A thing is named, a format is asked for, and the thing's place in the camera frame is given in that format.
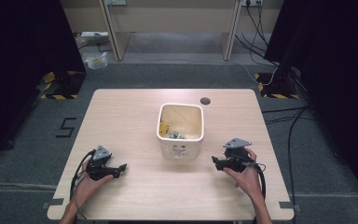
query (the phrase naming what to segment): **hand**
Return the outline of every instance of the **hand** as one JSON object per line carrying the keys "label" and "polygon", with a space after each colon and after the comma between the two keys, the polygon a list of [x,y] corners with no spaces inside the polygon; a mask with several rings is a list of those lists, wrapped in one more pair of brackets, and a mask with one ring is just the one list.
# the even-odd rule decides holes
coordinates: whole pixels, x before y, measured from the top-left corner
{"label": "hand", "polygon": [[[255,153],[249,148],[246,148],[246,151],[249,153],[250,158],[255,161],[257,158]],[[237,173],[227,167],[223,171],[236,181],[235,187],[240,187],[251,199],[255,196],[262,196],[258,173],[253,166],[246,167],[242,173]]]}
{"label": "hand", "polygon": [[82,164],[82,172],[80,176],[84,176],[81,182],[77,185],[75,192],[73,193],[71,202],[66,205],[65,212],[61,218],[60,223],[73,223],[77,216],[77,209],[82,207],[86,201],[94,195],[94,193],[99,189],[102,185],[107,183],[109,180],[113,179],[112,175],[104,176],[100,180],[93,180],[91,177],[85,172],[87,164],[89,160],[85,161]]}

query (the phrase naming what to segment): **wall socket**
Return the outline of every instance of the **wall socket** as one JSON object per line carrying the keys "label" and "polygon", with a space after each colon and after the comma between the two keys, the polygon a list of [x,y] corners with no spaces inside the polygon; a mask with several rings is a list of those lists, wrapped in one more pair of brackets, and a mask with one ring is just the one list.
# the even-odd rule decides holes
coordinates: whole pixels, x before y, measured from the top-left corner
{"label": "wall socket", "polygon": [[[263,0],[250,0],[251,5],[249,7],[263,6]],[[242,5],[246,7],[246,0],[242,1]]]}

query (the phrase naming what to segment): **light wood table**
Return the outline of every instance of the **light wood table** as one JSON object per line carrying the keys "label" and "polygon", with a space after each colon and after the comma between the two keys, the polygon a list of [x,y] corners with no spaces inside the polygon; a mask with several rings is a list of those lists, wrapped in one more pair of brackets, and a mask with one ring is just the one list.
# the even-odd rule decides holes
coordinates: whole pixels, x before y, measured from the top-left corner
{"label": "light wood table", "polygon": [[[202,105],[200,99],[211,99]],[[200,155],[183,164],[163,158],[156,135],[165,103],[201,105],[205,136]],[[252,142],[257,161],[267,165],[267,207],[272,219],[288,220],[293,209],[255,93],[251,90],[97,90],[89,104],[54,199],[50,219],[60,219],[69,202],[71,179],[81,159],[98,145],[113,152],[106,165],[127,163],[119,179],[103,186],[86,204],[90,220],[248,220],[251,201],[211,157],[224,159],[223,144],[233,137]]]}

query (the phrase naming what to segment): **white bin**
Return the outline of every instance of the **white bin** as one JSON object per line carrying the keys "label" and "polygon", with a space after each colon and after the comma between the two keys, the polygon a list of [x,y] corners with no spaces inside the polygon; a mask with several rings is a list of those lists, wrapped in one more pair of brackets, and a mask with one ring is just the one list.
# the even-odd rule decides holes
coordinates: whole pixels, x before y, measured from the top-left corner
{"label": "white bin", "polygon": [[192,161],[200,154],[204,118],[199,105],[164,104],[158,114],[157,137],[162,155],[173,161]]}

